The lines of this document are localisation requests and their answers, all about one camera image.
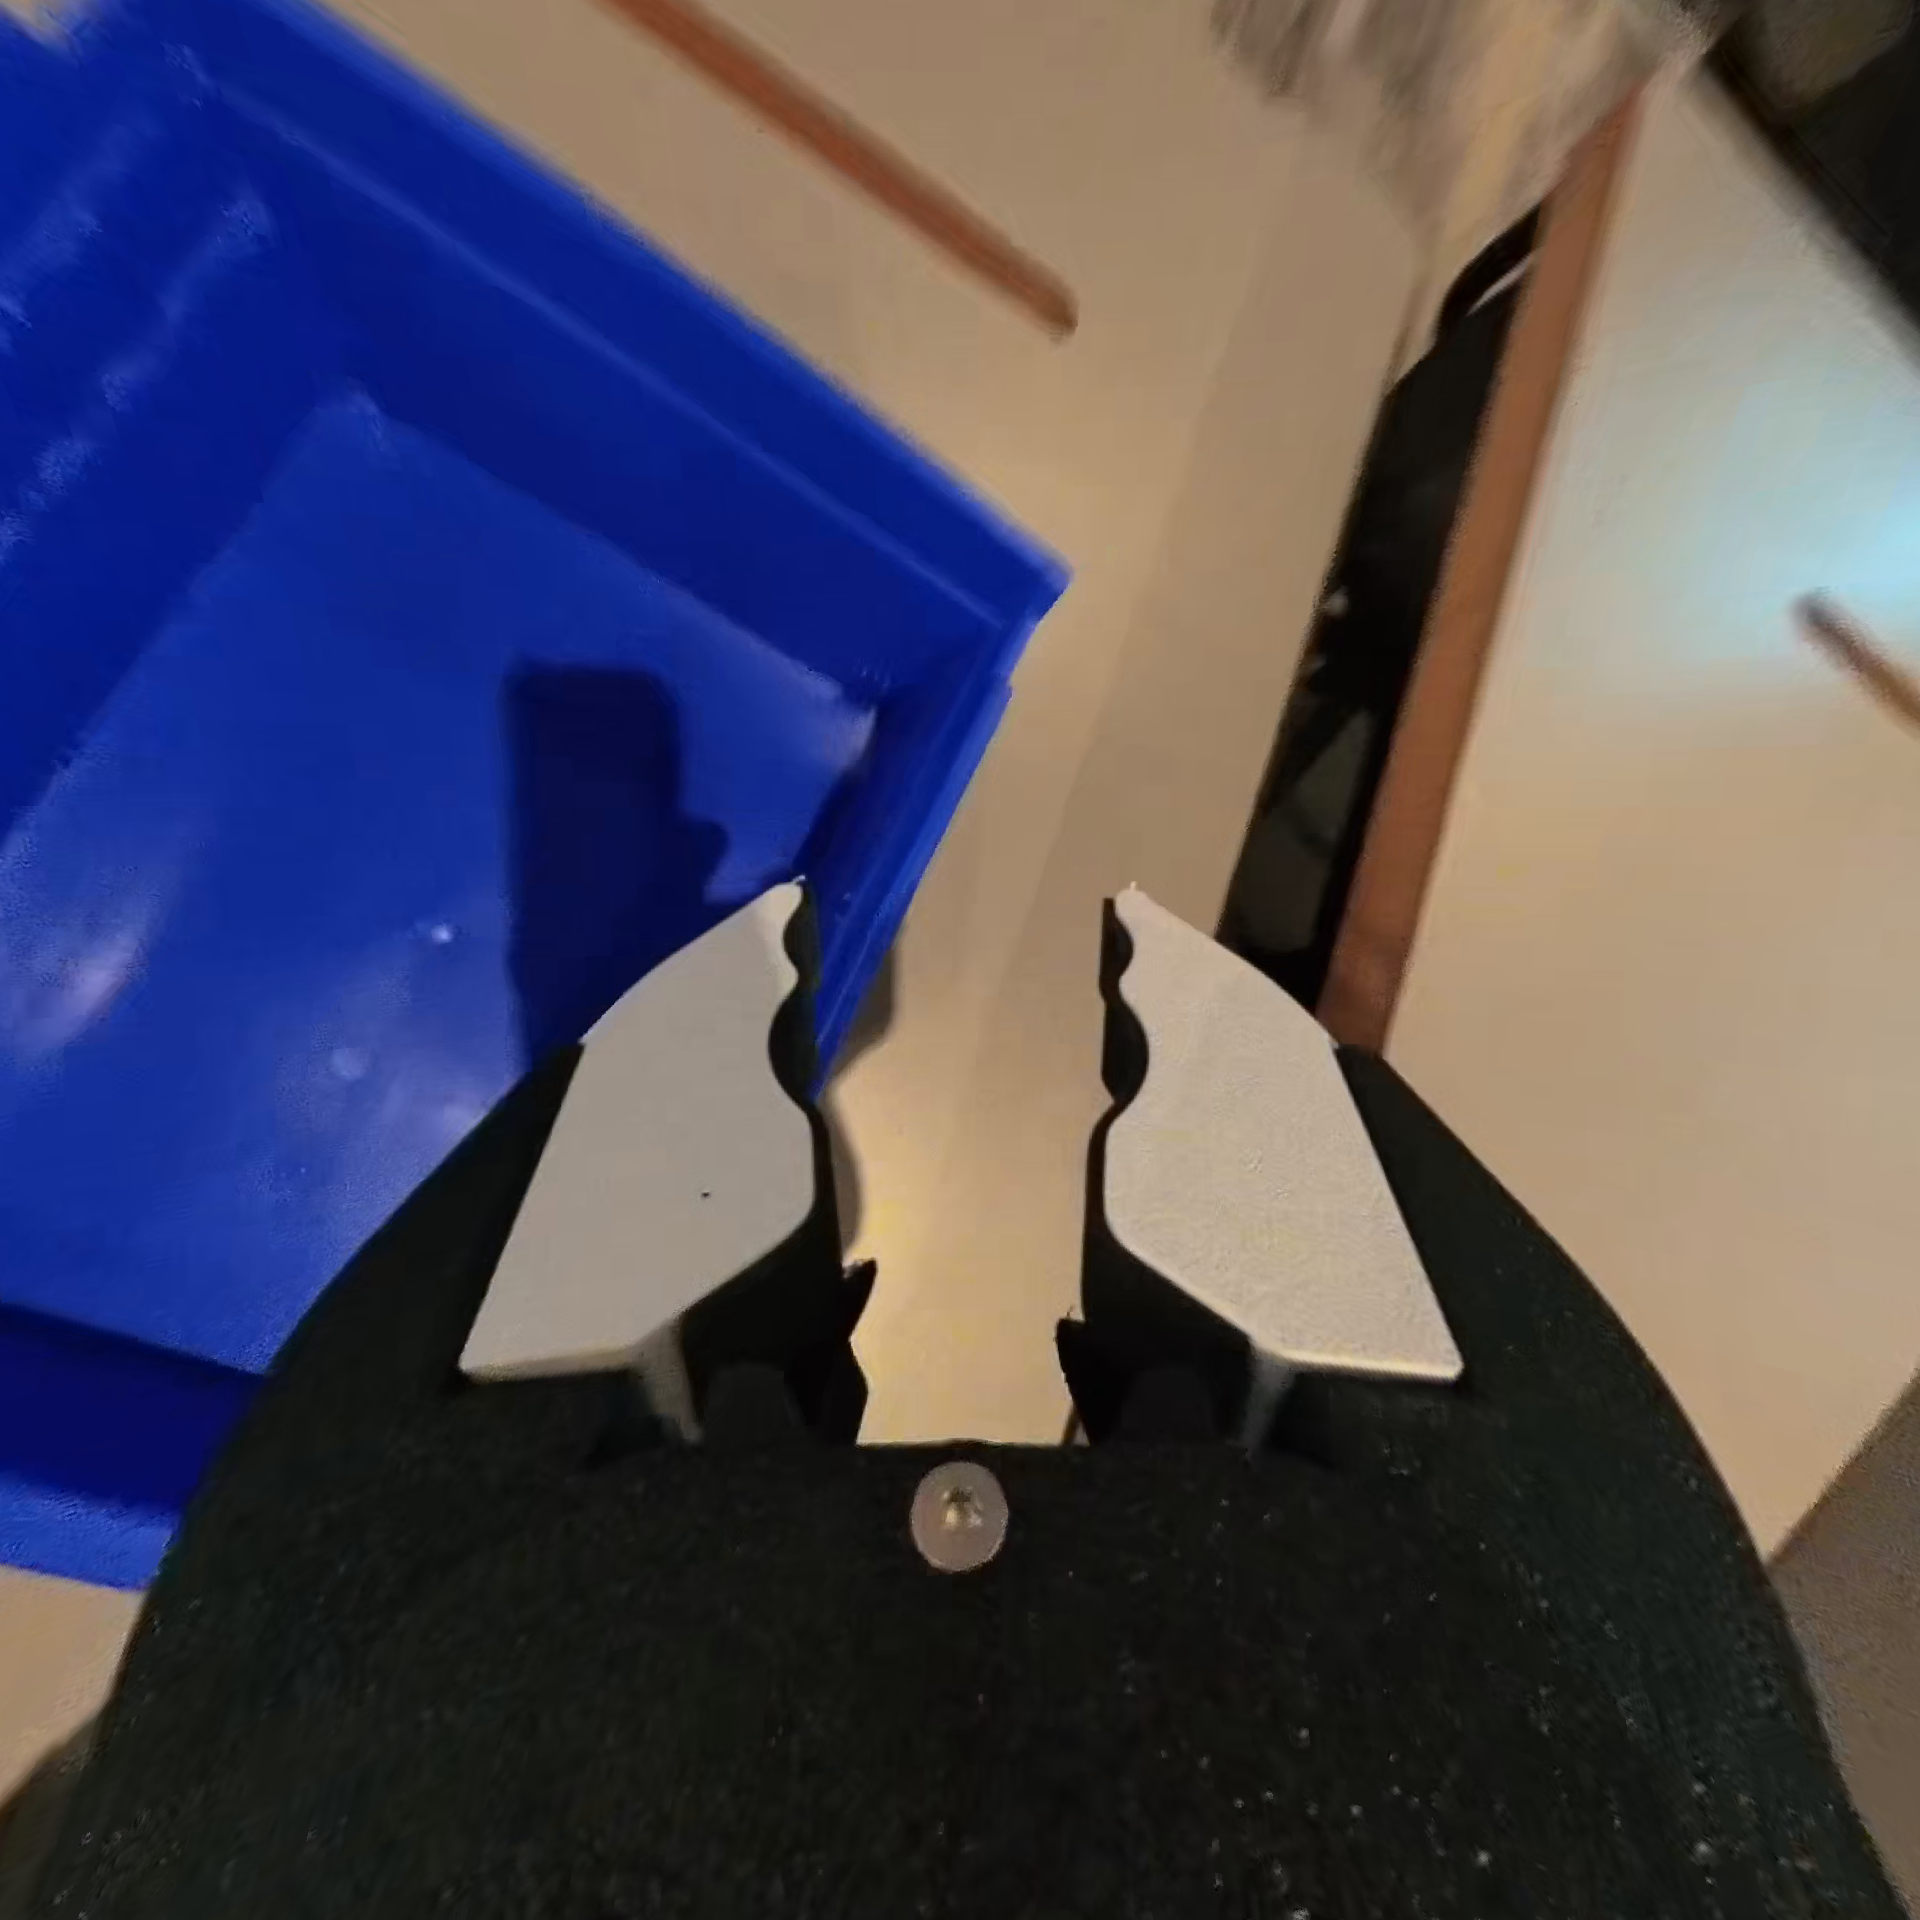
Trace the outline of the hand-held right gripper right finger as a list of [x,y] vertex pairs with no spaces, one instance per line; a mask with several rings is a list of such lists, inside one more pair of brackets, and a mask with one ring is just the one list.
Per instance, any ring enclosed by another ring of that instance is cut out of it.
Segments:
[[1079,1310],[1058,1325],[1089,1445],[1262,1451],[1307,1380],[1451,1391],[1464,1357],[1327,1028],[1140,887],[1103,904],[1105,1108]]

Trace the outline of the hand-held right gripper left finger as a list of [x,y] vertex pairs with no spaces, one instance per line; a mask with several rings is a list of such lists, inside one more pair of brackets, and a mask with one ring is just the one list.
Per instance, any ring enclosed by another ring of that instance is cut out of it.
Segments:
[[630,1373],[685,1438],[738,1373],[857,1441],[874,1266],[845,1262],[819,1108],[812,898],[779,882],[628,988],[581,1042],[460,1352],[477,1383]]

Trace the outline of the blue plastic bin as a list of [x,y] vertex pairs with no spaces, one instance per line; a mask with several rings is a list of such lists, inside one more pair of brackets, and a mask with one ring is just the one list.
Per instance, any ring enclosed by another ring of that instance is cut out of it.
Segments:
[[544,1050],[805,880],[833,1056],[1069,569],[312,4],[5,15],[5,1566],[156,1574]]

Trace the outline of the white table with brown edge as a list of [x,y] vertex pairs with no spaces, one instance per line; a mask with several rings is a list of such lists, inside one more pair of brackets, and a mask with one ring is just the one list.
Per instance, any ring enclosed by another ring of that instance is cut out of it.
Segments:
[[1916,1374],[1916,404],[1914,328],[1707,75],[1583,143],[1322,997],[1764,1554]]

